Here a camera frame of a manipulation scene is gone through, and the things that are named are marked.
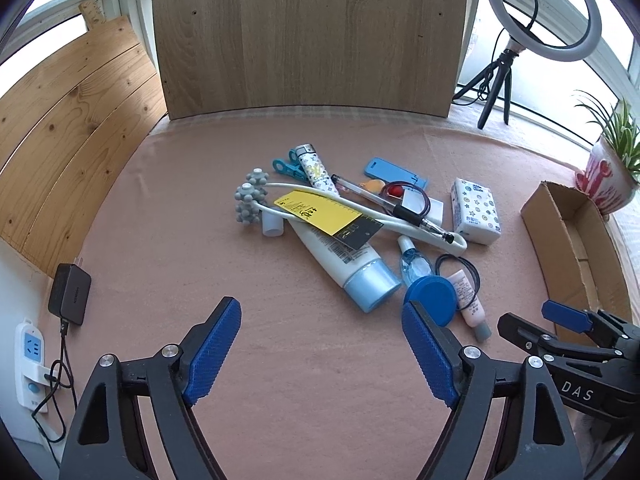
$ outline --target screw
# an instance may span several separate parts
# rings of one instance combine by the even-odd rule
[[[178,345],[167,345],[162,347],[161,353],[164,357],[174,357],[178,355],[179,350]]]
[[[534,368],[542,368],[542,359],[540,359],[536,355],[532,355],[529,359],[527,359],[527,361],[529,361],[529,364]]]
[[[98,364],[106,368],[107,366],[111,366],[113,364],[114,357],[113,354],[105,354],[100,359],[98,359]]]
[[[481,351],[479,351],[475,346],[468,346],[465,348],[465,355],[469,359],[478,359],[481,355]]]

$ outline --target blue tube cap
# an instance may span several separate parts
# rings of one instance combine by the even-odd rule
[[[381,259],[369,262],[344,283],[344,291],[368,314],[391,296],[402,282]]]
[[[441,276],[415,280],[404,295],[404,303],[409,301],[419,301],[438,326],[449,324],[458,304],[456,289]]]

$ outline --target flower pot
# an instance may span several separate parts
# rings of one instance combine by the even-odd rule
[[[576,187],[585,192],[605,215],[633,200],[638,183],[603,136],[593,145],[587,169],[576,173]]]

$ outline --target teal clip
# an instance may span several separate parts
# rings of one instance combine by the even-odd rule
[[[309,179],[306,177],[306,173],[303,171],[302,166],[298,162],[298,156],[296,155],[295,150],[289,150],[289,162],[285,162],[281,158],[275,158],[273,160],[273,169],[276,173],[288,175],[300,182],[304,182],[305,184],[309,184]]]

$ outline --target black and yellow tag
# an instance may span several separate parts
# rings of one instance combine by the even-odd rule
[[[354,250],[361,248],[382,227],[380,222],[355,209],[300,190],[292,191],[274,203]]]

